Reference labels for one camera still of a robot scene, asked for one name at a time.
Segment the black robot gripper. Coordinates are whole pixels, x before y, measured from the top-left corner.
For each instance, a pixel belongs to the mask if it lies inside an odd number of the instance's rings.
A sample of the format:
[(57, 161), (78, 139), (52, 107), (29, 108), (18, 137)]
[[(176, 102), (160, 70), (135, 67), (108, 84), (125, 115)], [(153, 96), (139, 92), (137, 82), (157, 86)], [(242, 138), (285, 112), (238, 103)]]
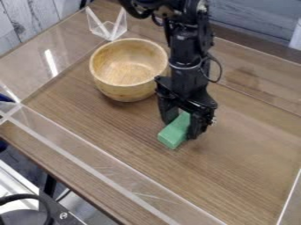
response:
[(156, 76), (156, 96), (160, 119), (168, 125), (179, 110), (190, 114), (187, 138), (195, 140), (212, 123), (218, 103), (207, 93), (210, 63), (195, 65), (169, 63), (169, 76)]

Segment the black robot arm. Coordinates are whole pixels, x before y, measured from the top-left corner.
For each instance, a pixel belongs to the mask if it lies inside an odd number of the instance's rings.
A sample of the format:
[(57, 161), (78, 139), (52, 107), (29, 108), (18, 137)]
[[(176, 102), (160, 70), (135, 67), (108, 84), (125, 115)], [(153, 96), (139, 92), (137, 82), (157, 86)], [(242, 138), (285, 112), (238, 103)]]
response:
[(214, 33), (208, 22), (207, 0), (117, 0), (136, 19), (149, 18), (164, 30), (169, 47), (169, 75), (156, 76), (156, 96), (160, 119), (169, 124), (179, 111), (190, 114), (186, 137), (206, 132), (212, 124), (216, 101), (207, 93), (212, 82), (210, 63), (215, 57)]

